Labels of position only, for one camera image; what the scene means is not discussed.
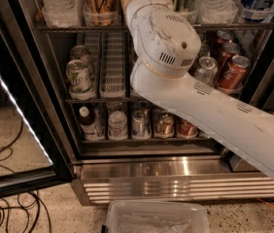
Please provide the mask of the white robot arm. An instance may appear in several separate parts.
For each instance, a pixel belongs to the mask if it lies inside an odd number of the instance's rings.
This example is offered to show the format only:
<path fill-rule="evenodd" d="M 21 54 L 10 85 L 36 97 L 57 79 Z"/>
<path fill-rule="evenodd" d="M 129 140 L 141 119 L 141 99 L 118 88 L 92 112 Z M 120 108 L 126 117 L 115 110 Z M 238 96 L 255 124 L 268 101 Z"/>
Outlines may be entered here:
<path fill-rule="evenodd" d="M 133 89 L 210 135 L 274 180 L 274 116 L 192 77 L 201 41 L 172 0 L 120 0 L 138 59 Z"/>

